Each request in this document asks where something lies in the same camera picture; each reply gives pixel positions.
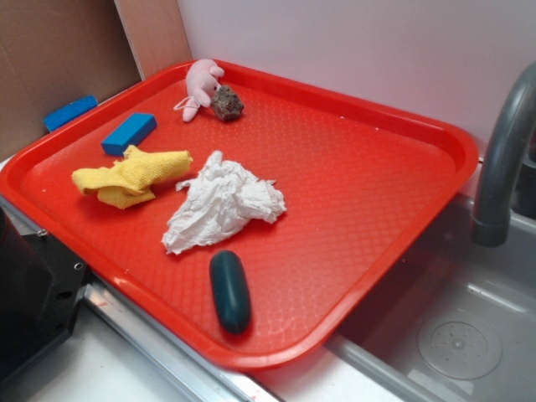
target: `sink drain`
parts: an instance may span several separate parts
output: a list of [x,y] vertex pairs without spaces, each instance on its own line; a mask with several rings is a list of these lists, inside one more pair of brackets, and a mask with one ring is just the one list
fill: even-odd
[[417,344],[426,363],[452,379],[479,379],[501,360],[497,333],[464,312],[442,314],[425,322]]

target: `plastic tray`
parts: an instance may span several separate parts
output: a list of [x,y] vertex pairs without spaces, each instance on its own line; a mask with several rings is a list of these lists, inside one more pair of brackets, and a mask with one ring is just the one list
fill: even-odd
[[[186,95],[190,63],[173,66],[21,151],[3,169],[0,192],[203,356],[248,371],[321,344],[471,176],[477,150],[445,123],[219,64],[220,82],[245,104],[239,120],[202,108],[183,123],[173,106]],[[70,178],[112,165],[101,141],[133,112],[157,118],[143,151],[189,150],[195,177],[219,149],[275,179],[287,212],[167,255],[162,235],[187,191],[161,183],[153,201],[119,210],[83,197]],[[219,250],[240,256],[250,287],[252,322],[240,336],[214,311],[209,261]]]

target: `stuffed animal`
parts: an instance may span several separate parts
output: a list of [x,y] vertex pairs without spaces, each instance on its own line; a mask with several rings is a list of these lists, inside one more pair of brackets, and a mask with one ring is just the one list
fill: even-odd
[[183,120],[191,121],[200,106],[210,107],[212,97],[221,86],[218,78],[224,76],[224,69],[218,67],[215,61],[201,59],[196,61],[186,74],[186,90],[188,97],[174,107],[177,111],[183,109]]

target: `dark green soap bar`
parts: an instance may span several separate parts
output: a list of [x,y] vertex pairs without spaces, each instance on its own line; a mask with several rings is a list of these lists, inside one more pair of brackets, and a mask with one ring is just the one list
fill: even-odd
[[219,324],[233,334],[240,334],[251,319],[250,290],[240,258],[223,250],[210,261],[210,281]]

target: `rock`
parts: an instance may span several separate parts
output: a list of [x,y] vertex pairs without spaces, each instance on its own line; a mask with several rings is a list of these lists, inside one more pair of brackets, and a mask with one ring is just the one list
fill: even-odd
[[221,121],[242,116],[244,104],[228,85],[222,85],[212,97],[212,110]]

